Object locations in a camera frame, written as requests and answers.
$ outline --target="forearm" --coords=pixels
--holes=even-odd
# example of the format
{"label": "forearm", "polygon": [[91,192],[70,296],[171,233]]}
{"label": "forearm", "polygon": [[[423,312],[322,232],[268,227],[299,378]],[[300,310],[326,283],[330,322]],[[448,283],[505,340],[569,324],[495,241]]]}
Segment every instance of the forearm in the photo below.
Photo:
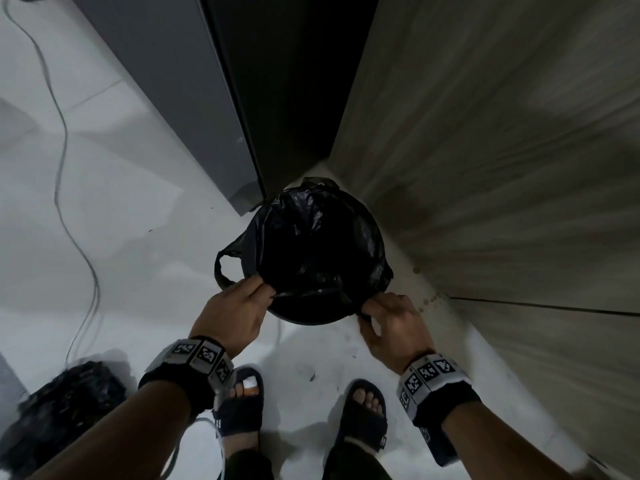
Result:
{"label": "forearm", "polygon": [[473,480],[570,480],[484,404],[461,404],[442,423]]}
{"label": "forearm", "polygon": [[179,386],[151,382],[31,478],[157,478],[187,427],[190,412]]}

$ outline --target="garbage bag handle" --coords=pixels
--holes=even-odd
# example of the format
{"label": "garbage bag handle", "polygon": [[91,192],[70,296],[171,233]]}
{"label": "garbage bag handle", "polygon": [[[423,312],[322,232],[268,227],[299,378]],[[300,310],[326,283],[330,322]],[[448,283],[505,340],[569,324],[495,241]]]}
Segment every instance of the garbage bag handle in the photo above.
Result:
{"label": "garbage bag handle", "polygon": [[213,276],[218,283],[218,286],[223,290],[229,288],[229,286],[235,285],[235,281],[231,281],[228,277],[222,274],[222,265],[220,264],[220,258],[222,256],[230,256],[232,258],[242,257],[242,241],[244,238],[244,232],[240,234],[234,242],[229,244],[226,248],[218,253],[216,256],[216,263],[213,266]]}

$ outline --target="foot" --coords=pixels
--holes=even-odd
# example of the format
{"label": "foot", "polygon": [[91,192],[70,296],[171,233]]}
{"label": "foot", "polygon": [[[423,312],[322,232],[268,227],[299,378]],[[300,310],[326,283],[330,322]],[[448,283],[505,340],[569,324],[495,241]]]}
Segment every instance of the foot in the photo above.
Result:
{"label": "foot", "polygon": [[[260,388],[255,377],[251,376],[244,381],[238,382],[236,386],[229,391],[227,401],[235,401],[238,397],[260,394]],[[225,457],[229,458],[233,453],[240,450],[258,450],[258,431],[251,433],[238,433],[237,435],[225,436],[222,438],[222,444],[225,448]]]}
{"label": "foot", "polygon": [[[364,406],[367,409],[370,409],[371,411],[375,412],[375,414],[379,414],[380,416],[384,417],[382,404],[380,404],[379,399],[375,397],[372,391],[365,391],[364,389],[356,389],[356,391],[353,393],[353,400],[359,404],[364,404]],[[364,444],[363,441],[357,438],[352,438],[351,436],[345,436],[344,441],[353,443],[354,445],[358,445],[367,453],[370,453],[372,455],[376,454],[376,451],[373,450],[373,448]]]}

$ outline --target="black bag on floor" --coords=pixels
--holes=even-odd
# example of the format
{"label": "black bag on floor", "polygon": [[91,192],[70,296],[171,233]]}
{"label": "black bag on floor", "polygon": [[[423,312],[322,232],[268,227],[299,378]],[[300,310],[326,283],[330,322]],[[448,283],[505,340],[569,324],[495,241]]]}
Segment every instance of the black bag on floor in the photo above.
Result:
{"label": "black bag on floor", "polygon": [[18,405],[20,419],[0,438],[0,468],[12,480],[27,478],[125,399],[102,362],[67,369]]}
{"label": "black bag on floor", "polygon": [[328,178],[305,178],[263,204],[218,253],[215,277],[225,289],[234,282],[222,274],[222,256],[240,258],[245,277],[258,273],[275,288],[273,314],[304,325],[359,314],[393,278],[372,215]]}

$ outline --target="wooden panel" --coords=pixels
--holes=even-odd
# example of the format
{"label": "wooden panel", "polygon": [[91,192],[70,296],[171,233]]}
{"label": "wooden panel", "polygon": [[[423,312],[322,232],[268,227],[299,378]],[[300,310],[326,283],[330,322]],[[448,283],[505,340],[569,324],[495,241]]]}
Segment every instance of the wooden panel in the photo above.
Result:
{"label": "wooden panel", "polygon": [[640,478],[640,319],[452,300],[588,453]]}
{"label": "wooden panel", "polygon": [[330,168],[451,296],[640,312],[640,0],[380,0]]}

